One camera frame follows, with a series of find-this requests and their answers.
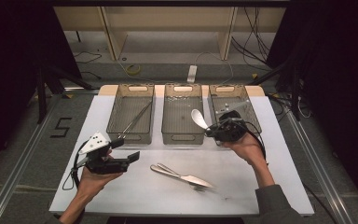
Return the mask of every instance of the grey sleeve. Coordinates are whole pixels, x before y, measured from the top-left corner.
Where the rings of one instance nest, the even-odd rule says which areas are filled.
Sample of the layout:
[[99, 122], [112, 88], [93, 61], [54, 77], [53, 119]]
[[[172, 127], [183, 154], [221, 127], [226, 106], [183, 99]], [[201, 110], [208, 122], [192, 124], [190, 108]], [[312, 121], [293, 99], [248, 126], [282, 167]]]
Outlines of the grey sleeve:
[[303, 217], [293, 209], [279, 185], [272, 185], [255, 191], [262, 224], [300, 224]]

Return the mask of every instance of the hand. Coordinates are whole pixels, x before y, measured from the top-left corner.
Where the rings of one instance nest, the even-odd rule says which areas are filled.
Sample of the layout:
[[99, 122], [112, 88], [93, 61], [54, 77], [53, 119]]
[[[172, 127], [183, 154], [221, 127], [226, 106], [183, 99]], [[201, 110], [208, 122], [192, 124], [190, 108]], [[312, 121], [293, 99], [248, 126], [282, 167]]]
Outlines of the hand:
[[77, 194], [78, 196], [85, 196], [91, 201], [92, 198], [97, 195], [107, 183], [121, 175], [123, 175], [123, 173], [96, 175], [92, 174], [87, 167], [84, 167], [80, 179], [80, 184], [77, 189]]
[[258, 187], [263, 188], [275, 184], [264, 159], [261, 146], [258, 145], [257, 140], [251, 134], [246, 133], [237, 142], [225, 142], [222, 146], [231, 148], [239, 157], [246, 160], [253, 167]]
[[239, 157], [252, 166], [260, 162], [266, 163], [261, 146], [249, 133], [246, 133], [237, 142], [225, 142], [222, 146], [231, 148]]
[[118, 178], [123, 173], [96, 175], [92, 174], [87, 167], [83, 168], [80, 184], [75, 198], [71, 201], [68, 208], [60, 217], [61, 223], [74, 223], [86, 205], [97, 195], [109, 181]]

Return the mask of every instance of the metal rail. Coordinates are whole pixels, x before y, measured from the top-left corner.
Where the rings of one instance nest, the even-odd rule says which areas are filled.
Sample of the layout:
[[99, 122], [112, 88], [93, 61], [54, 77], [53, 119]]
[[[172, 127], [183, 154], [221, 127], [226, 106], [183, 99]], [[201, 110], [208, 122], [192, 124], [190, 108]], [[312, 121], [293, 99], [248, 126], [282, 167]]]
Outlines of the metal rail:
[[56, 107], [57, 103], [60, 101], [60, 95], [54, 95], [51, 98], [51, 101], [48, 106], [48, 113], [46, 114], [45, 118], [40, 124], [36, 125], [34, 133], [32, 134], [30, 140], [28, 141], [27, 146], [21, 153], [19, 160], [17, 161], [13, 171], [11, 172], [10, 176], [7, 179], [7, 182], [2, 187], [0, 191], [0, 217], [5, 211], [5, 208], [10, 200], [14, 189], [16, 188], [17, 184], [19, 183], [22, 174], [24, 173], [29, 160], [32, 158], [34, 154], [34, 150], [36, 149], [40, 138], [42, 137], [43, 132], [45, 131], [46, 124], [50, 120], [52, 111]]
[[307, 133], [301, 125], [301, 122], [297, 121], [295, 116], [291, 112], [288, 113], [288, 118], [290, 120], [290, 123], [292, 124], [293, 129], [295, 130], [295, 133], [301, 143], [301, 146], [303, 147], [308, 157], [310, 166], [315, 172], [316, 177], [321, 184], [322, 190], [324, 191], [324, 194], [328, 202], [330, 203], [334, 214], [336, 215], [338, 223], [353, 223], [345, 203], [342, 201], [338, 191], [336, 190], [333, 182], [330, 179], [330, 176], [324, 169], [324, 166], [320, 161], [312, 143], [310, 142]]

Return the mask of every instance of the white table surface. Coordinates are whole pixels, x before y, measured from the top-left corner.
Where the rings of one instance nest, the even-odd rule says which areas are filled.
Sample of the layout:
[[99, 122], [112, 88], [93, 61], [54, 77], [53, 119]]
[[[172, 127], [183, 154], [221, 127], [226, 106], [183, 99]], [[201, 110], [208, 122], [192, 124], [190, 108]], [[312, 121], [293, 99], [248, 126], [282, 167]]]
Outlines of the white table surface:
[[[299, 179], [296, 167], [283, 139], [268, 97], [250, 97], [262, 127], [269, 169], [275, 182], [282, 186], [289, 203], [303, 216], [314, 214], [310, 200]], [[76, 194], [76, 189], [63, 190], [75, 154], [82, 143], [100, 131], [107, 139], [106, 126], [115, 96], [95, 96], [78, 136], [74, 152], [62, 175], [62, 181], [50, 212], [62, 213]], [[204, 115], [211, 124], [206, 97]], [[156, 98], [151, 145], [123, 146], [114, 149], [115, 158], [127, 158], [141, 151], [140, 160], [132, 163], [127, 173], [110, 182], [86, 207], [86, 212], [106, 216], [129, 217], [240, 217], [258, 214], [255, 197], [255, 174], [246, 161], [233, 151], [218, 147], [212, 138], [204, 138], [201, 146], [165, 146], [162, 144], [161, 122], [163, 97]], [[195, 175], [216, 186], [199, 192], [182, 182], [150, 170], [161, 162], [181, 175]]]

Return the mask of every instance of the plastic tray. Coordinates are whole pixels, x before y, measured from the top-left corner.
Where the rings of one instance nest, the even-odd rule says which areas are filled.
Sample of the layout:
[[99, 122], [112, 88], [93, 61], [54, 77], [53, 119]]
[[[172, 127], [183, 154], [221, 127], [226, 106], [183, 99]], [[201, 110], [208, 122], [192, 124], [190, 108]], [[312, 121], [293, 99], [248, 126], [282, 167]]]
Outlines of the plastic tray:
[[201, 85], [165, 85], [161, 127], [165, 145], [202, 145], [204, 130], [191, 118], [193, 109], [203, 114]]
[[244, 103], [243, 106], [235, 108], [235, 110], [240, 113], [243, 120], [249, 122], [246, 123], [249, 131], [253, 133], [262, 132], [244, 85], [210, 85], [208, 101], [213, 122], [217, 122], [222, 116], [222, 114], [216, 114], [216, 111], [225, 108], [226, 105]]
[[154, 104], [153, 84], [119, 85], [106, 129], [110, 139], [124, 138], [125, 144], [150, 144]]

